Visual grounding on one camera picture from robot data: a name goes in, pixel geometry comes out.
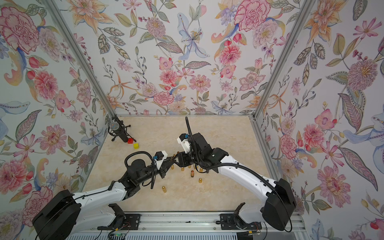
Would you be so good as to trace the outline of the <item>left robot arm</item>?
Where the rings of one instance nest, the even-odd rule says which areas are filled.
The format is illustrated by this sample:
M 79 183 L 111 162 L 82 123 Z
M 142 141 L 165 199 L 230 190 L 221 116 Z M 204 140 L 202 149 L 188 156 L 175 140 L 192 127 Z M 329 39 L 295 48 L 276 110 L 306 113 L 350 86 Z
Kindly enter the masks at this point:
M 124 226 L 126 216 L 118 202 L 134 196 L 149 181 L 155 185 L 156 176 L 166 176 L 176 162 L 165 151 L 151 156 L 139 151 L 126 157 L 124 175 L 108 186 L 93 191 L 72 194 L 60 191 L 33 218 L 33 227 L 39 240 L 64 240 L 71 234 L 91 228 L 118 229 Z

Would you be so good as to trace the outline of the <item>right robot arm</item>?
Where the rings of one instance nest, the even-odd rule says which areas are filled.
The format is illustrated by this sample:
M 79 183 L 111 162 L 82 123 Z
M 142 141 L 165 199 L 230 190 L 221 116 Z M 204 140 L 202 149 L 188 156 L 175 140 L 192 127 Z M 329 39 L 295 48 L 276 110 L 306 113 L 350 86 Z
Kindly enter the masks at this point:
M 200 134 L 193 134 L 188 119 L 185 119 L 186 134 L 181 134 L 177 141 L 183 148 L 178 157 L 178 165 L 193 165 L 205 174 L 213 171 L 226 176 L 253 193 L 261 201 L 252 205 L 241 203 L 233 213 L 241 225 L 265 222 L 278 231 L 293 230 L 292 215 L 297 207 L 290 184 L 280 179 L 267 178 L 236 161 L 233 156 L 220 148 L 212 148 Z

